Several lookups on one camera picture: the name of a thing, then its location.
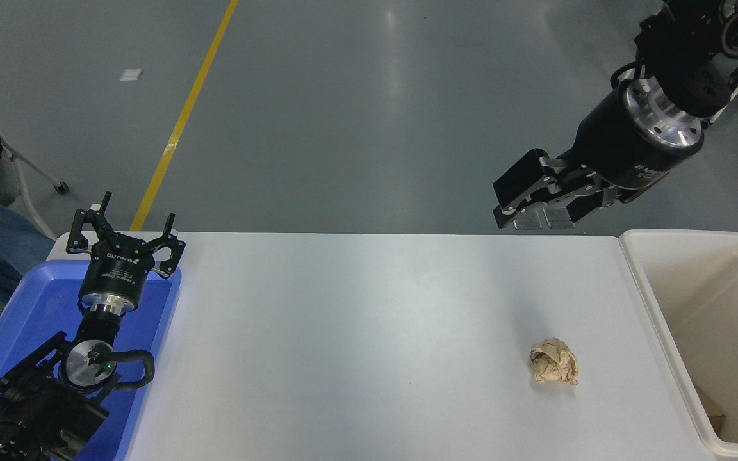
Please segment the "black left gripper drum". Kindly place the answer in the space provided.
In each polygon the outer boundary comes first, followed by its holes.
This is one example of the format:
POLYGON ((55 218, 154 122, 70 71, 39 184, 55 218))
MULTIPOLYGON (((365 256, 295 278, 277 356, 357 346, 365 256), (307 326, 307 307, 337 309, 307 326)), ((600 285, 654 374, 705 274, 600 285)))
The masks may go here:
POLYGON ((140 301, 153 265, 147 242, 126 234, 118 234, 117 238, 117 247, 106 239, 92 246, 90 265, 79 290, 80 301, 91 302, 97 295, 140 301))

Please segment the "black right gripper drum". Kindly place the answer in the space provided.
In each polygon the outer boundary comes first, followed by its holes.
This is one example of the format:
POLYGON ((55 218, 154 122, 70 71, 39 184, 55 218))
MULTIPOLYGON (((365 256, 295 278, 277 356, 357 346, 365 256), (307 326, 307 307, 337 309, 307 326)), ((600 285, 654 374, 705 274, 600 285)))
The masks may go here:
POLYGON ((640 86, 615 88, 561 155, 568 165, 592 169, 620 202, 635 201, 687 159, 687 125, 667 122, 648 96, 640 86))

